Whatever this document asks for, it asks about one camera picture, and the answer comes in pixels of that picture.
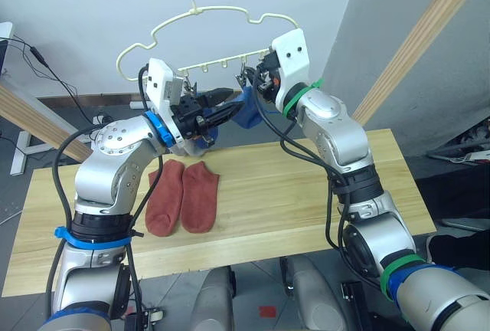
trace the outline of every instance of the white wall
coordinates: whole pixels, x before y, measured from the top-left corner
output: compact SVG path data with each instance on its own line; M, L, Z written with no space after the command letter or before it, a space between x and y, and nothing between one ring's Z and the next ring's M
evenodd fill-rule
M349 112L362 101L432 0L350 0L325 68ZM366 124L391 128L406 156L424 154L490 114L490 0L466 0Z
M198 5L239 5L254 18L265 11L291 15L305 31L311 58L310 75L321 77L348 0L196 0ZM161 21L190 8L190 0L0 0L0 21L12 21L17 35L35 44L59 75L80 94L135 92L136 85L116 72L117 54L133 42L149 43L149 32ZM205 13L172 25L159 35L153 51L137 50L123 62L137 74L150 56L174 68L266 48L288 31L286 22L267 20L249 25L236 13ZM21 87L37 97L64 95L60 85L34 77L16 49L5 68ZM200 89L233 87L240 63L219 66L208 74L195 70L191 80Z

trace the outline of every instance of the green ring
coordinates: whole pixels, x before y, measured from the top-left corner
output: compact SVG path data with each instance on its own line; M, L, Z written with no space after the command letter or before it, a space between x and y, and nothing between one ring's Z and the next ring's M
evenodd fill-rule
M388 266L386 266L380 278L380 287L381 287L381 292L385 295L385 297L389 301L393 302L391 297L388 295L388 291L387 291L388 280L390 279L391 274L396 270L398 270L400 267L404 266L405 264L409 264L410 262L416 262L416 261L425 262L423 258L417 254L408 254L405 257L398 258L397 260L391 262Z
M323 82L323 79L320 78L319 80L317 80L315 83L313 83L311 86L307 87L307 88L303 88L302 90L300 90L288 103L287 105L284 107L283 109L283 116L285 116L286 118L288 117L288 113L289 111L291 110L291 108L296 105L296 103L299 101L299 99L301 99L301 96L303 96L305 93L307 93L308 91L312 90L313 88L320 88L320 85L322 84Z

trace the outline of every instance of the sock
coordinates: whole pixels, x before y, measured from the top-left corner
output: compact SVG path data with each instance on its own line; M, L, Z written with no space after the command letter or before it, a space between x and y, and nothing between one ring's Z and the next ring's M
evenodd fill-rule
M182 173L184 164L167 160L163 164L163 173L146 206L145 223L150 233L157 237L166 237L172 233L177 222L182 203ZM155 181L158 170L148 177L150 185Z
M205 233L213 227L219 179L220 176L207 170L202 161L184 171L181 222L187 231Z

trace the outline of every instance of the wooden table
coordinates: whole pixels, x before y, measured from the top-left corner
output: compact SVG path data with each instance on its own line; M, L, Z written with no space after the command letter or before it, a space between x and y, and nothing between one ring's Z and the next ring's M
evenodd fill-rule
M369 132L377 171L412 234L435 231L407 164L388 129ZM314 149L308 140L300 140ZM166 156L186 165L199 159ZM327 249L324 237L327 181L316 165L285 154L278 143L263 143L206 153L207 167L221 175L217 219L206 234L189 234L180 224L167 238L147 232L144 219L134 238L138 276L158 277L185 271L257 261ZM146 175L157 169L155 160L144 172L139 201L149 187ZM74 197L77 165L60 167L67 197ZM334 210L332 237L339 214ZM64 215L51 178L51 169L34 171L15 238L2 296L44 291L58 243L54 228Z

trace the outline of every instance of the black cable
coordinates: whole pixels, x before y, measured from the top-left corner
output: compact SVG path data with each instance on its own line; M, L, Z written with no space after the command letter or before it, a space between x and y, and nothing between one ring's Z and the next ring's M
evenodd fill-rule
M52 81L56 81L56 78L53 78L53 77L50 77L48 76L45 72L43 72L42 70L39 70L37 69L31 62L31 59L29 59L29 57L26 55L25 53L25 47L26 47L26 44L24 44L23 48L20 48L19 46L16 46L16 45L13 45L13 44L7 44L7 46L10 46L11 48L16 48L17 50L19 50L21 53L22 53L22 59L24 59L25 63L31 68L32 70L32 73L34 73L34 75L36 77L39 77L39 78L46 78L48 80L52 80ZM75 97L78 97L78 89L73 85L73 84L69 84L68 82L66 82L65 80L63 81L63 83L70 88L71 92L74 93Z
M252 97L253 101L255 102L257 106L257 110L259 111L259 115L262 117L264 123L279 137L284 138L285 141L288 143L292 144L295 146L297 149L300 149L304 153L310 155L313 159L317 159L318 161L322 161L318 155L316 155L312 150L307 149L303 145L297 143L294 139L289 138L288 136L285 136L283 132L281 132L274 124L270 121L270 119L267 117L266 113L263 111L263 108L260 106L259 102L259 95L257 91L257 86L258 86L258 80L259 80L259 70L255 71L255 74L253 75L253 82L252 82Z
M52 302L51 293L53 291L54 274L56 273L56 267L58 266L58 262L60 261L61 254L63 253L63 248L65 243L66 243L65 239L60 240L58 249L54 254L53 264L51 265L51 269L49 270L49 274L47 276L46 290L44 292L44 313L46 314L46 320L49 320L51 314L53 313L53 310L51 308L51 302Z
M67 195L65 195L63 186L61 185L61 180L60 180L60 173L58 172L58 165L60 163L61 155L63 155L63 151L67 148L67 146L72 143L78 136L81 136L82 134L92 132L95 129L100 129L103 128L106 124L98 124L96 126L88 126L87 128L80 129L76 131L74 134L66 138L63 143L61 143L60 147L58 148L57 154L54 157L53 161L53 168L52 168L52 174L53 174L53 181L54 181L54 187L56 188L56 191L58 195L60 196L61 204L63 205L63 210L64 210L64 216L65 216L65 225L68 229L68 231L71 229L71 209L70 209L70 203L68 202Z
M10 40L10 41L17 41L17 42L20 42L22 44L25 44L25 41L24 40L18 40L16 38L3 38L3 37L0 37L2 40Z
M143 74L148 72L148 64L142 67L138 72L138 88L139 88L139 96L141 97L141 101L143 102L143 109L148 111L148 104L146 103L145 91L143 90Z
M64 217L65 217L65 225L68 229L68 231L71 228L71 210L70 210L70 203L68 202L67 195L64 193L63 186L61 185L61 180L60 180L60 173L58 172L59 164L60 164L60 158L61 155L63 155L63 151L67 148L67 146L72 143L78 136L81 136L84 133L92 132L95 129L100 129L104 127L105 124L100 124L97 126L89 126L87 128L81 129L76 131L74 134L66 138L63 143L61 143L60 147L58 148L57 154L54 157L53 161L53 167L52 167L52 174L53 174L53 181L54 181L54 187L56 188L56 191L60 197L61 204L63 205L63 210L64 210ZM44 293L45 297L45 310L46 310L46 320L51 317L51 292L53 291L53 280L54 280L54 274L56 273L56 268L58 266L58 263L60 262L60 257L61 253L63 252L63 247L65 244L65 240L61 239L58 249L56 251L56 254L54 255L53 258L53 263L51 264L51 269L49 271L49 275L47 277L47 283L46 283L46 290Z
M255 71L255 74L253 75L253 82L252 82L252 96L253 96L253 101L255 102L256 104L256 107L257 107L257 110L259 111L259 114L260 116L262 117L263 121L265 122L265 124L277 135L281 138L280 140L280 145L281 147L283 148L283 150L285 152L287 152L288 154L292 155L292 156L295 156L299 159L302 159L302 160L305 160L305 161L308 161L308 162L311 162L313 164L316 164L318 166L321 166L323 167L327 174L330 174L332 175L332 177L336 177L336 179L338 179L340 181L340 183L342 185L347 185L347 182L344 178L344 176L342 176L342 174L340 172L338 172L336 169L334 169L333 167L331 167L330 165L326 164L323 160L320 159L319 156L317 156L313 151L307 149L306 147L304 147L303 145L297 143L296 141L294 141L293 139L289 138L288 136L285 135L285 133L281 132L276 126L273 125L273 123L269 120L269 118L266 116L266 114L263 112L263 108L262 106L260 105L260 102L259 102L259 97L258 97L258 94L257 94L257 82L259 80L259 70L257 69ZM288 149L284 143L284 141L287 141L288 143L292 144L293 146L295 146L297 149L300 149L301 151L307 153L310 157L308 156L304 156L300 153L297 153L295 151L292 151L291 149ZM349 194L346 194L345 195L345 202L344 202L344 208L342 210L342 215L341 215L341 219L340 219L340 222L338 223L338 231L337 231L337 241L338 241L338 249L339 249L339 252L340 252L340 255L341 255L341 259L342 261L344 262L344 264L347 266L347 268L352 271L357 277L359 277L360 280L362 280L363 282L365 282L367 285L377 289L377 290L380 290L380 286L379 284L376 284L374 281L372 281L371 279L368 279L366 277L364 277L359 271L357 271L354 266L351 264L350 260L348 259L348 254L346 253L346 250L345 250L345 247L344 247L344 244L343 244L343 229L344 229L344 224L345 224L345 221L346 221L346 218L347 218L347 212L348 212L348 208L349 208L349 205L350 205L350 195ZM330 212L332 212L332 203L330 202Z
M332 196L333 196L333 191L332 191L332 181L330 177L327 177L328 180L328 187L327 187L327 219L325 221L325 239L327 240L327 243L330 244L332 248L334 248L336 251L338 251L338 245L334 243L332 238L330 237L330 227L332 226Z
M70 98L72 99L72 101L77 106L77 108L80 111L80 113L82 114L83 118L85 118L85 120L87 122L89 122L90 124L92 124L92 120L83 111L82 106L78 102L77 97L75 97L73 95L73 93L68 88L68 86L54 73L54 71L51 69L51 67L49 66L49 64L46 62L46 60L43 58L43 56L41 55L41 53L39 52L39 50L36 47L31 46L30 44L28 44L27 42L25 42L21 38L18 38L18 39L16 39L16 38L1 38L1 39L10 40L10 41L17 41L17 42L22 43L24 46L27 46L29 48L29 51L32 53L32 55L34 55L34 57L39 61L39 63L41 63L43 66L46 67L46 69L48 69L50 71L50 73L54 77L54 80L58 81L61 84L61 86L63 86L63 88L68 92L68 94L70 95ZM22 57L29 64L29 66L31 67L31 69L35 73L35 70L34 69L36 69L36 68L32 65L31 61L28 59L27 55L25 54L25 49L22 51Z
M288 128L283 132L284 135L287 136L289 134L289 132L291 132L292 128L294 128L295 125L296 125L296 121L293 120L291 122L291 124L288 126ZM301 155L297 152L294 152L294 151L288 149L284 143L284 138L282 138L282 137L280 140L280 145L285 152L287 152L290 155L293 155L294 157L298 157L300 159L312 162L314 164L317 163L316 161L310 161L310 158L308 158L308 156ZM334 243L334 241L330 237L330 227L332 226L332 182L331 182L329 177L328 177L328 189L327 189L327 191L328 191L328 195L327 195L327 219L325 222L325 239L327 240L327 243L329 243L332 248L334 248L335 250L338 250L338 245L336 243Z
M132 216L131 222L129 223L129 233L131 234L132 228L135 226L136 220L138 220L139 214L141 214L141 211L143 211L143 208L146 205L146 202L149 200L150 195L152 195L153 191L155 190L155 187L158 184L158 181L160 180L160 177L162 176L163 172L163 159L161 156L158 157L158 173L156 175L155 181L152 183L150 186L149 190L146 192L145 197L143 197L143 200L139 203L138 208L135 211L135 214Z
M135 261L134 258L132 257L132 248L131 248L131 243L126 245L126 252L128 253L128 265L129 265L129 272L131 273L131 280L133 283L132 288L134 289L135 292L135 303L136 303L136 330L137 331L142 331L142 314L143 314L143 308L142 308L142 298L141 298L141 293L140 293L140 288L139 288L139 283L138 283L138 277L136 276L136 268L135 268Z
M92 124L92 120L85 114L85 112L83 111L82 106L79 104L77 98L70 92L68 87L66 87L66 85L63 83L63 81L53 72L53 70L51 69L51 67L49 65L46 64L45 67L50 71L51 74L53 74L53 77L56 78L56 80L58 82L60 82L60 84L64 87L64 89L70 94L71 99L73 100L75 105L77 105L78 110L83 115L85 120L87 122L89 122L90 124Z
M359 280L363 281L365 284L369 285L370 287L373 287L374 289L381 291L380 284L363 276L359 271L357 271L354 268L354 266L348 259L348 253L344 247L343 228L347 218L348 208L350 204L351 204L351 195L350 193L347 193L344 198L344 208L342 209L342 215L340 216L340 221L338 222L338 231L337 231L338 252L340 253L340 256L345 266L347 266L348 269L359 278Z

